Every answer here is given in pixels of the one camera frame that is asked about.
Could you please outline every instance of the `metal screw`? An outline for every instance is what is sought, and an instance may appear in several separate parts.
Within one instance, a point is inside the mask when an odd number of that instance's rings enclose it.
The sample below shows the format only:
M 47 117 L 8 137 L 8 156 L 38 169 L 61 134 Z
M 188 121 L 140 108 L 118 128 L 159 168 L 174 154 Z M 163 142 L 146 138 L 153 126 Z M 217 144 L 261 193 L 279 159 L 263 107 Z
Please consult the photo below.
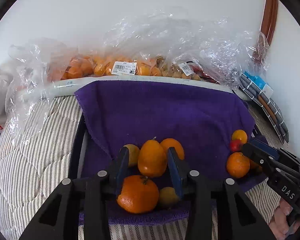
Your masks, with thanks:
M 70 182 L 71 182 L 71 179 L 69 179 L 69 178 L 66 178 L 66 179 L 62 180 L 63 185 L 68 185 Z
M 106 176 L 108 174 L 108 172 L 106 172 L 106 171 L 99 171 L 98 172 L 98 176 L 99 177 L 104 177 L 104 176 Z
M 190 171 L 190 175 L 191 175 L 192 177 L 198 177 L 199 174 L 200 174 L 199 171 L 196 171 L 196 170 Z
M 234 184 L 234 180 L 231 178 L 226 179 L 226 184 L 228 185 L 233 185 Z

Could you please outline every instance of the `red fruit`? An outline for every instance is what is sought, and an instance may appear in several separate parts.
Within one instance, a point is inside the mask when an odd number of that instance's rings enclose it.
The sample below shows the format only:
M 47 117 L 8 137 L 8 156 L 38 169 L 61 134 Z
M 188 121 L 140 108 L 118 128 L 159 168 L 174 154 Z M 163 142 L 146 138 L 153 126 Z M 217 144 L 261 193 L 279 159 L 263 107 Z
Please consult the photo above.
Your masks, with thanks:
M 240 152 L 243 143 L 241 140 L 231 140 L 229 148 L 232 152 Z

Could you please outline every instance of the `white wall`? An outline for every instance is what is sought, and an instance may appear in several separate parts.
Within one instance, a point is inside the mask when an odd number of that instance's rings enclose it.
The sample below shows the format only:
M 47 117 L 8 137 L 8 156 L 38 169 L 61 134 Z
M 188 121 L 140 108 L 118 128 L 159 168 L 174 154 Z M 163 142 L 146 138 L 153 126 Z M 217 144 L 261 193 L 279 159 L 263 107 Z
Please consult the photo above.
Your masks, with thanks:
M 166 6 L 183 6 L 192 18 L 234 19 L 244 30 L 258 30 L 265 0 L 17 0 L 0 21 L 0 63 L 11 44 L 48 37 L 67 45 L 95 48 L 102 35 L 125 16 Z
M 289 130 L 289 149 L 300 157 L 300 26 L 282 3 L 268 62 L 267 81 Z

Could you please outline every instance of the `human hand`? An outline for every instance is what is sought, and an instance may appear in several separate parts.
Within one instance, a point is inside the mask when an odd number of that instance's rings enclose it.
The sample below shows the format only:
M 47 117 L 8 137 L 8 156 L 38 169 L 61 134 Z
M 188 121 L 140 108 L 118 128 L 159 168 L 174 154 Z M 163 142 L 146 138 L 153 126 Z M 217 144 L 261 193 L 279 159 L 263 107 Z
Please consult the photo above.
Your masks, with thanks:
M 287 215 L 290 214 L 292 207 L 281 198 L 279 206 L 275 209 L 274 215 L 269 223 L 269 227 L 277 240 L 284 240 L 288 235 L 294 234 L 300 226 L 300 220 L 293 224 L 293 230 L 288 234 L 289 225 Z

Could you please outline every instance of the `striped fabric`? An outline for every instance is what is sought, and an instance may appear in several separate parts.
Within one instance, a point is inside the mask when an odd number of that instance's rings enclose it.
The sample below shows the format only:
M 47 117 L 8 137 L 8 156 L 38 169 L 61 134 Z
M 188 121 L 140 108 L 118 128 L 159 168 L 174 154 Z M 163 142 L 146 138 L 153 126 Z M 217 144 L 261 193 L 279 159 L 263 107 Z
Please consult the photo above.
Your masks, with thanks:
M 274 209 L 279 205 L 280 196 L 266 183 L 267 179 L 255 186 L 246 195 L 269 223 Z M 188 220 L 182 219 L 157 226 L 109 225 L 112 240 L 184 240 Z M 79 240 L 83 240 L 84 227 L 79 226 Z M 212 211 L 212 240 L 218 240 L 217 211 Z
M 0 231 L 7 240 L 20 237 L 45 199 L 67 177 L 71 150 L 82 114 L 74 96 L 55 98 L 41 133 L 30 137 L 31 122 L 35 122 L 36 113 L 40 113 L 40 106 L 36 107 L 24 133 L 28 139 L 27 145 L 14 149 L 7 125 L 0 137 Z M 269 144 L 281 147 L 271 126 L 252 106 L 249 111 Z M 266 181 L 246 194 L 269 222 L 279 204 L 279 196 L 267 186 Z M 212 239 L 216 240 L 216 210 L 212 211 L 212 222 Z M 186 227 L 186 219 L 149 227 L 109 226 L 113 240 L 181 240 L 185 238 Z M 78 236 L 79 240 L 84 239 L 83 226 L 78 228 Z
M 0 231 L 7 240 L 20 237 L 45 199 L 68 176 L 80 106 L 74 96 L 55 98 L 42 131 L 29 136 L 41 109 L 37 104 L 26 124 L 27 144 L 14 148 L 8 125 L 0 137 Z

